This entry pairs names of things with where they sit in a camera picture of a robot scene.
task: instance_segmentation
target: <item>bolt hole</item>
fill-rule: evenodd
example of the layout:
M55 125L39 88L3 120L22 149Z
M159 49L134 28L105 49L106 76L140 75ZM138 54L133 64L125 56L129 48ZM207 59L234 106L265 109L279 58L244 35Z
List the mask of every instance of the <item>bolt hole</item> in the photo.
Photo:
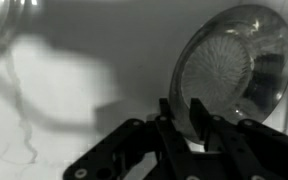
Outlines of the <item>bolt hole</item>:
M109 177L111 177L111 175L112 175L112 172L109 168L102 168L98 170L96 173L96 177L98 179L108 179Z
M75 172L75 177L77 179L82 179L87 175L87 170L86 169L79 169Z

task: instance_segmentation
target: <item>black metal bracket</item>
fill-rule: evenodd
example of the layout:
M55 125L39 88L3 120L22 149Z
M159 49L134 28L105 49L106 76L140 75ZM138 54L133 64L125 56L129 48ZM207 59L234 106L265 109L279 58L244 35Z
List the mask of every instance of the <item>black metal bracket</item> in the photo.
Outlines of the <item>black metal bracket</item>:
M72 164L64 180L121 180L146 153L157 164L145 180L288 180L288 136L253 120L237 126L192 99L190 119L206 153L192 153L173 126L167 99L155 121L130 119Z

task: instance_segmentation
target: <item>textured glass bottom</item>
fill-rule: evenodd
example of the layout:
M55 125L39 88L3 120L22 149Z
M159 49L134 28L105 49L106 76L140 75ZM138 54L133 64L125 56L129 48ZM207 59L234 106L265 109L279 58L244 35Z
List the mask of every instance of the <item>textured glass bottom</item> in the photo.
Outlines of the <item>textured glass bottom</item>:
M206 39L185 64L181 90L186 105L199 98L212 114L231 109L250 81L251 64L237 38L219 34Z

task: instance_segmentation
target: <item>screw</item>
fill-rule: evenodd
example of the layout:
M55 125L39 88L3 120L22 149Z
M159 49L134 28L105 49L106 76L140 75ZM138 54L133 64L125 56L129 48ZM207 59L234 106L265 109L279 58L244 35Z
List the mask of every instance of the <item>screw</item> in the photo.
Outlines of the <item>screw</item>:
M79 169L75 172L75 177L77 179L82 179L87 175L87 170L86 169Z
M167 118L166 118L165 116L161 116L161 117L160 117L160 120L161 120L161 121L166 121Z
M215 121L220 121L220 120L221 120L221 117L219 117L219 116L214 116L213 119L214 119Z
M246 120L246 121L244 121L244 124L247 125L247 126L252 126L253 122Z
M134 125L134 126L138 126L138 125L140 125L140 122L135 121L135 122L133 122L133 125Z
M251 180L265 180L262 176L254 175L252 176Z
M188 176L186 178L186 180L200 180L200 178L196 177L196 176Z

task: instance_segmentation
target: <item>glass dish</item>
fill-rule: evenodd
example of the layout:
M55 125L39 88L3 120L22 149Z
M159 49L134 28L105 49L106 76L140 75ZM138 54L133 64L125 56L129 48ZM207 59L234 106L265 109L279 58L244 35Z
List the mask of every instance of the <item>glass dish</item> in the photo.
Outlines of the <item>glass dish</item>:
M173 74L170 106L176 128L201 143L189 121L191 98L237 124L263 122L288 84L288 26L273 10L245 5L207 22L183 50Z

